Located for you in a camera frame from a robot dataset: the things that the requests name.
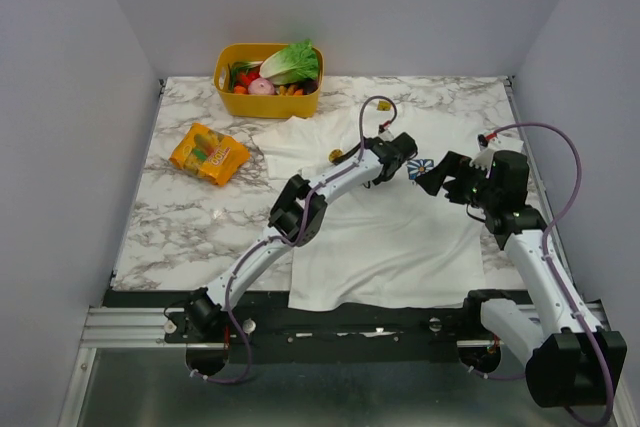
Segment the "gold round brooch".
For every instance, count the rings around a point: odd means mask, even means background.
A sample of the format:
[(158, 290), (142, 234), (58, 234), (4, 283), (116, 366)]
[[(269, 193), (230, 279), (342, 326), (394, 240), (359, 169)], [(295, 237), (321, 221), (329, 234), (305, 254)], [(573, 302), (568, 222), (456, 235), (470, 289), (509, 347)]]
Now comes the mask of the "gold round brooch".
[(342, 155), (343, 152), (340, 149), (334, 149), (329, 153), (328, 159), (331, 163), (336, 163)]

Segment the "white t-shirt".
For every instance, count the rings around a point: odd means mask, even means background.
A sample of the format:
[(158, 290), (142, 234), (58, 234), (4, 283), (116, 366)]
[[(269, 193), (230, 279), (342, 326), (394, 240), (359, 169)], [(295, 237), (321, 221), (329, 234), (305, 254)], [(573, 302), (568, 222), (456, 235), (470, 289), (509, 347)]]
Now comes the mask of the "white t-shirt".
[(481, 224), (413, 180), (449, 151), (476, 155), (481, 117), (406, 105), (390, 130), (409, 134), (417, 156), (390, 181), (359, 186), (329, 206), (317, 236), (293, 253), (290, 307), (450, 307), (486, 288)]

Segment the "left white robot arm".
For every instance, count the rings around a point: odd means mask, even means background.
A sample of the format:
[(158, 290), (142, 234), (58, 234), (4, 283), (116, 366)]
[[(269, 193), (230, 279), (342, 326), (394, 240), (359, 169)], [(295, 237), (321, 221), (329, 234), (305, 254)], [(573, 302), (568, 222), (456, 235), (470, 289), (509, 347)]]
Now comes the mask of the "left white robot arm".
[(328, 170), (310, 179), (292, 176), (256, 241), (226, 271), (189, 294), (184, 306), (188, 331), (201, 342), (214, 340), (222, 318), (232, 315), (255, 280), (284, 254), (316, 237), (334, 201), (357, 187), (390, 181), (416, 154), (416, 142), (407, 133), (363, 137)]

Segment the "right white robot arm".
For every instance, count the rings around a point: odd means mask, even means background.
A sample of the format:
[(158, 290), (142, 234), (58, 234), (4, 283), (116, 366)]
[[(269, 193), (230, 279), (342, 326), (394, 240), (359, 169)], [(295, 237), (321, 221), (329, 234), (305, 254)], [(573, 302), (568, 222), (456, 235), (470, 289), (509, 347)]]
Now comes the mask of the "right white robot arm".
[(443, 192), (452, 203), (483, 211), (487, 230), (516, 266), (538, 314), (531, 321), (513, 301), (487, 298), (461, 312), (461, 329), (474, 339), (496, 334), (524, 366), (537, 405), (610, 407), (626, 342), (589, 311), (549, 247), (542, 215), (526, 202), (528, 178), (526, 156), (500, 150), (486, 166), (449, 152), (415, 179), (432, 196)]

